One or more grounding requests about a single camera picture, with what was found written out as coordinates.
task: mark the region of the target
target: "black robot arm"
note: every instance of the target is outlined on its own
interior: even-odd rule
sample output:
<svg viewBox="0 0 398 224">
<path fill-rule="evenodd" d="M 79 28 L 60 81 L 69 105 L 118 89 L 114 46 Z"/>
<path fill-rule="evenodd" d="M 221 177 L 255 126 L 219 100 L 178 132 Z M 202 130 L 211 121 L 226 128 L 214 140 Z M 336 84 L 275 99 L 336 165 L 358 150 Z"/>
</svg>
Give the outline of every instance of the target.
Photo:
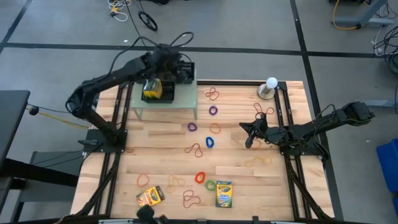
<svg viewBox="0 0 398 224">
<path fill-rule="evenodd" d="M 110 144 L 117 144 L 124 130 L 105 121 L 92 109 L 95 96 L 101 91 L 125 82 L 144 82 L 146 79 L 160 78 L 161 81 L 176 83 L 192 82 L 192 71 L 186 71 L 186 62 L 174 48 L 157 48 L 153 54 L 146 53 L 127 62 L 123 68 L 109 72 L 91 80 L 83 81 L 67 100 L 65 106 L 77 118 L 94 124 Z"/>
<path fill-rule="evenodd" d="M 239 125 L 248 133 L 246 148 L 250 148 L 254 138 L 263 139 L 265 142 L 276 144 L 280 147 L 289 146 L 291 149 L 299 149 L 298 146 L 310 144 L 317 134 L 335 129 L 344 124 L 361 126 L 368 124 L 374 113 L 369 111 L 368 106 L 361 102 L 348 103 L 342 109 L 333 110 L 332 113 L 321 118 L 316 118 L 306 124 L 295 124 L 283 127 L 268 127 L 266 114 L 260 113 L 251 123 L 240 123 Z"/>
</svg>

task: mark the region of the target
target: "wooden table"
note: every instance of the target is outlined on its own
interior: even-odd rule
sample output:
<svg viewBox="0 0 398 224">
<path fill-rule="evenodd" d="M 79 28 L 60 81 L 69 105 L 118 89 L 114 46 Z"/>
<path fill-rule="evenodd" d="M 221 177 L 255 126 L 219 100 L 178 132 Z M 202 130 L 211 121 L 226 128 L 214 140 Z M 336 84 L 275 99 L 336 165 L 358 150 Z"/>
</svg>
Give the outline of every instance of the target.
<svg viewBox="0 0 398 224">
<path fill-rule="evenodd" d="M 303 83 L 287 82 L 287 86 L 295 124 L 310 121 Z M 139 209 L 136 195 L 149 187 L 159 185 L 166 199 L 153 207 L 156 217 L 164 214 L 174 219 L 251 220 L 252 216 L 258 216 L 260 220 L 293 220 L 285 162 L 278 147 L 255 141 L 253 147 L 258 149 L 246 149 L 244 142 L 247 134 L 238 125 L 239 122 L 254 121 L 254 103 L 260 103 L 265 111 L 268 107 L 275 108 L 275 101 L 261 100 L 257 96 L 256 86 L 236 85 L 214 86 L 220 92 L 220 97 L 211 101 L 205 96 L 211 87 L 198 85 L 197 121 L 193 119 L 189 110 L 148 110 L 143 116 L 143 121 L 138 121 L 133 111 L 129 110 L 128 140 L 119 165 L 112 218 L 136 218 Z M 112 88 L 99 96 L 97 112 L 104 119 L 111 120 L 116 92 L 117 88 Z M 283 97 L 281 104 L 284 111 Z M 208 112 L 212 105 L 218 107 L 215 116 Z M 269 115 L 267 121 L 269 126 L 278 126 L 275 113 Z M 188 131 L 189 122 L 195 122 L 198 130 Z M 219 134 L 210 132 L 209 126 L 212 123 L 220 125 Z M 215 140 L 213 149 L 206 147 L 207 136 Z M 195 157 L 193 151 L 189 154 L 184 153 L 186 147 L 196 142 L 201 146 L 203 157 Z M 270 159 L 267 159 L 265 164 L 256 161 L 252 167 L 247 167 L 245 162 L 255 156 Z M 71 213 L 79 211 L 96 190 L 103 157 L 102 153 L 92 153 L 86 159 Z M 324 212 L 333 217 L 321 160 L 315 156 L 302 156 L 302 164 L 308 191 Z M 215 192 L 207 191 L 204 184 L 194 181 L 199 171 L 206 173 L 206 179 L 233 182 L 232 208 L 215 207 Z M 145 187 L 137 186 L 140 174 L 147 174 L 150 178 Z M 177 185 L 175 191 L 169 192 L 169 175 L 183 179 L 185 185 Z M 188 189 L 193 190 L 201 202 L 184 208 L 182 194 Z M 298 190 L 296 192 L 300 214 L 303 217 L 301 196 Z M 101 206 L 102 213 L 106 204 L 106 194 L 107 190 Z"/>
</svg>

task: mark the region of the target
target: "rubber band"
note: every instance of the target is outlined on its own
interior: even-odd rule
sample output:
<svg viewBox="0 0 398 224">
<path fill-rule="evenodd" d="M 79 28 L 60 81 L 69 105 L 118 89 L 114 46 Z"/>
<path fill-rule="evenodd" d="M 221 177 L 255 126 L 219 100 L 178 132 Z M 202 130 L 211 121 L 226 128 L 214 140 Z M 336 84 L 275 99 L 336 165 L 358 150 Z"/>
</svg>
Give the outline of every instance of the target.
<svg viewBox="0 0 398 224">
<path fill-rule="evenodd" d="M 209 108 L 209 114 L 211 114 L 211 115 L 216 115 L 217 112 L 218 112 L 218 108 L 217 108 L 216 106 L 211 106 L 211 107 Z"/>
<path fill-rule="evenodd" d="M 189 123 L 188 124 L 188 130 L 189 131 L 196 131 L 198 129 L 198 126 L 195 125 L 195 123 Z"/>
<path fill-rule="evenodd" d="M 256 160 L 259 160 L 262 164 L 269 165 L 272 163 L 271 157 L 261 157 L 261 156 L 254 156 L 253 159 L 244 162 L 245 167 L 253 167 Z"/>
<path fill-rule="evenodd" d="M 176 184 L 174 184 L 175 182 L 179 186 L 184 186 L 185 185 L 185 180 L 184 179 L 178 178 L 178 177 L 176 177 L 174 175 L 169 175 L 169 184 L 167 186 L 168 193 L 172 193 L 172 192 L 175 191 L 175 186 L 176 186 Z"/>
<path fill-rule="evenodd" d="M 214 180 L 207 180 L 205 187 L 208 191 L 216 191 L 216 182 Z"/>
<path fill-rule="evenodd" d="M 190 147 L 186 147 L 186 148 L 184 149 L 184 152 L 185 152 L 185 153 L 190 153 L 190 152 L 192 151 L 193 147 L 195 147 L 195 146 L 198 146 L 197 149 L 196 149 L 196 151 L 195 151 L 195 157 L 197 157 L 197 158 L 202 157 L 202 156 L 203 156 L 203 152 L 201 151 L 200 145 L 199 145 L 198 143 L 195 143 L 195 144 L 193 144 L 193 145 L 190 146 Z"/>
<path fill-rule="evenodd" d="M 143 185 L 139 185 L 139 179 L 140 179 L 142 176 L 146 176 L 147 179 L 148 179 L 148 181 L 147 181 L 146 183 L 144 183 Z M 148 177 L 148 175 L 146 175 L 146 174 L 140 174 L 140 175 L 138 176 L 138 178 L 137 178 L 137 186 L 138 186 L 138 187 L 143 187 L 143 186 L 147 185 L 148 183 L 149 183 L 149 177 Z"/>
<path fill-rule="evenodd" d="M 210 91 L 207 92 L 205 95 L 206 95 L 210 100 L 215 101 L 215 100 L 220 96 L 220 93 L 219 93 L 218 91 L 216 91 L 216 88 L 211 87 L 211 88 L 210 88 Z"/>
<path fill-rule="evenodd" d="M 206 138 L 206 145 L 207 145 L 207 148 L 209 148 L 209 149 L 211 149 L 214 146 L 214 140 L 212 137 Z"/>
<path fill-rule="evenodd" d="M 263 113 L 262 112 L 262 107 L 259 103 L 254 103 L 253 107 L 256 109 L 257 113 Z M 265 114 L 274 114 L 275 110 L 272 107 L 268 107 Z"/>
<path fill-rule="evenodd" d="M 274 112 L 275 112 L 275 110 L 274 110 L 272 107 L 268 107 L 267 110 L 266 110 L 266 114 L 274 114 Z"/>
<path fill-rule="evenodd" d="M 183 206 L 184 206 L 184 208 L 189 208 L 189 207 L 191 207 L 192 205 L 194 205 L 194 204 L 200 204 L 200 197 L 198 197 L 198 196 L 194 196 L 195 195 L 195 193 L 193 192 L 193 190 L 186 190 L 186 191 L 184 191 L 184 193 L 182 194 L 182 199 L 183 199 Z M 197 199 L 199 199 L 199 202 L 193 202 L 193 203 L 191 203 L 189 206 L 186 206 L 185 205 L 185 202 L 188 202 L 188 201 L 190 201 L 191 199 L 193 199 L 193 198 L 197 198 Z"/>
<path fill-rule="evenodd" d="M 199 172 L 197 173 L 197 175 L 195 176 L 195 182 L 198 184 L 201 184 L 205 181 L 206 178 L 206 174 L 204 172 Z"/>
<path fill-rule="evenodd" d="M 254 150 L 259 149 L 260 146 L 261 146 L 261 141 L 260 140 L 255 139 L 255 141 L 258 142 L 259 144 L 258 144 L 258 146 L 252 147 L 252 149 L 254 149 Z"/>
<path fill-rule="evenodd" d="M 217 132 L 216 132 L 216 131 L 213 131 L 212 128 L 211 128 L 212 126 L 217 126 L 218 131 L 217 131 Z M 210 125 L 210 131 L 211 131 L 212 133 L 214 133 L 214 134 L 219 134 L 219 133 L 221 132 L 221 128 L 220 128 L 219 124 L 213 123 L 213 124 Z"/>
</svg>

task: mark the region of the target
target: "concrete floor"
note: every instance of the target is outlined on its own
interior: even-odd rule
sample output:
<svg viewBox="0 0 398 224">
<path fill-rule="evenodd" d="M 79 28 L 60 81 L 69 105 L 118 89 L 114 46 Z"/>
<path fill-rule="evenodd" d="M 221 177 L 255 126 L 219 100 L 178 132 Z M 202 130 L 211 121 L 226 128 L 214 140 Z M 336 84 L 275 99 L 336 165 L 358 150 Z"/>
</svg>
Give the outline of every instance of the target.
<svg viewBox="0 0 398 224">
<path fill-rule="evenodd" d="M 296 0 L 307 50 L 316 52 L 372 53 L 377 28 L 340 31 L 330 24 L 332 4 L 327 0 Z M 8 32 L 25 0 L 0 0 L 0 39 Z M 143 2 L 159 25 L 155 33 L 133 18 L 141 34 L 156 42 L 170 42 L 190 30 L 195 38 L 189 47 L 292 50 L 299 54 L 289 0 L 171 0 L 166 6 Z M 398 11 L 398 4 L 391 1 Z M 364 6 L 341 4 L 338 15 L 357 14 Z M 33 0 L 9 43 L 130 45 L 137 38 L 130 21 L 107 16 L 104 0 Z M 386 27 L 380 39 L 391 29 Z M 29 103 L 63 110 L 72 90 L 86 80 L 104 74 L 115 50 L 27 49 L 5 47 L 0 54 L 0 89 L 31 91 Z M 142 52 L 128 52 L 115 68 Z M 198 78 L 302 80 L 309 88 L 301 56 L 186 52 L 196 62 Z M 354 100 L 389 99 L 397 77 L 383 60 L 375 58 L 310 57 L 320 106 L 337 108 Z M 376 155 L 376 146 L 396 138 L 398 119 L 393 110 L 373 110 L 367 126 L 341 127 L 328 133 L 336 183 L 344 219 L 367 223 L 398 223 Z M 76 120 L 71 116 L 59 114 Z M 33 151 L 76 151 L 85 131 L 56 121 L 25 114 L 9 157 L 29 162 Z M 12 192 L 0 215 L 6 222 L 18 192 Z M 26 205 L 21 220 L 61 217 L 71 202 Z"/>
</svg>

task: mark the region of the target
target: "green rubber band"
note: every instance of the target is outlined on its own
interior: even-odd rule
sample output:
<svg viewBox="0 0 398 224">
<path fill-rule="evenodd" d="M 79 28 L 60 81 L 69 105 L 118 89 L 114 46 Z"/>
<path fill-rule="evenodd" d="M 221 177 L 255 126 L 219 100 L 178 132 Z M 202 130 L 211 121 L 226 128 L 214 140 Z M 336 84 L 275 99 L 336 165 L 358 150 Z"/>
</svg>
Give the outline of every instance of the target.
<svg viewBox="0 0 398 224">
<path fill-rule="evenodd" d="M 215 191 L 216 190 L 216 182 L 214 182 L 213 180 L 207 180 L 205 187 L 209 191 Z"/>
</svg>

